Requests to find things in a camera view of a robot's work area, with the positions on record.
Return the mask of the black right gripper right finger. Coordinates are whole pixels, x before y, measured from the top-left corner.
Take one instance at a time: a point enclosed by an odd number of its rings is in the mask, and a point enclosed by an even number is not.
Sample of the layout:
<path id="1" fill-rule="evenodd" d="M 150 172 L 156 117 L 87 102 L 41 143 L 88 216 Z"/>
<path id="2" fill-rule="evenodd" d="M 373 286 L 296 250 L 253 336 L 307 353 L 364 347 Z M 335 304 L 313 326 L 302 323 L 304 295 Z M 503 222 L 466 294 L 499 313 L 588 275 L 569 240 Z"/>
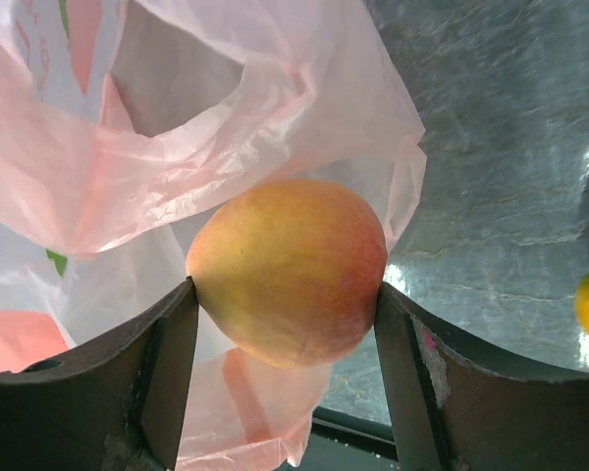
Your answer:
<path id="1" fill-rule="evenodd" d="M 374 333 L 402 470 L 589 470 L 589 373 L 482 340 L 388 283 Z"/>

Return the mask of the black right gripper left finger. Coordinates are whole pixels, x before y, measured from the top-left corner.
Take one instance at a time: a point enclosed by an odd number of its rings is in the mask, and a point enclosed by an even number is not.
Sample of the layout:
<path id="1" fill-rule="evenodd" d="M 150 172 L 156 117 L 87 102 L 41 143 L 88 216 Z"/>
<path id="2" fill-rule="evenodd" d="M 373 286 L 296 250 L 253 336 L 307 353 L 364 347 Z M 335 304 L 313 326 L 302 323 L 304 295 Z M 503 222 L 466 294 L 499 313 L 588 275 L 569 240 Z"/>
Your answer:
<path id="1" fill-rule="evenodd" d="M 191 279 L 124 324 L 0 373 L 0 470 L 172 470 L 195 352 Z"/>

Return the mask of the toy peach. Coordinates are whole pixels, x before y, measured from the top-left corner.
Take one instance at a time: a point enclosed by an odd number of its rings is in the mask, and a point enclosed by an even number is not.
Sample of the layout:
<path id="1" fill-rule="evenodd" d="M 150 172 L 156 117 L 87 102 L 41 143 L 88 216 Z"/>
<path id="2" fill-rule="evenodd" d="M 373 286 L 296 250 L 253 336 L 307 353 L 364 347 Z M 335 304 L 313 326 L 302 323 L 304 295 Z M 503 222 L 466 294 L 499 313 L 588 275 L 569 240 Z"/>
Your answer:
<path id="1" fill-rule="evenodd" d="M 187 254 L 199 304 L 244 352 L 282 368 L 341 360 L 373 325 L 381 223 L 337 183 L 265 183 L 218 209 Z"/>

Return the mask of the pink peach plastic bag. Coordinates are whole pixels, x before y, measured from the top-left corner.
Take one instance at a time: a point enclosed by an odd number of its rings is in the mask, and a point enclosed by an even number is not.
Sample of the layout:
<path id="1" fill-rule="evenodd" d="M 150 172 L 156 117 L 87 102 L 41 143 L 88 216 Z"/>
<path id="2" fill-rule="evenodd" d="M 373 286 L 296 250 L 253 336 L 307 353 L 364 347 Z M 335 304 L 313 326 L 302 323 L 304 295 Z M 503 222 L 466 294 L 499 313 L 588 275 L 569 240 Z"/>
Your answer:
<path id="1" fill-rule="evenodd" d="M 394 245 L 423 134 L 361 1 L 0 1 L 0 373 L 150 308 L 258 183 L 341 183 Z M 174 469 L 298 465 L 331 372 L 264 364 L 198 309 Z"/>

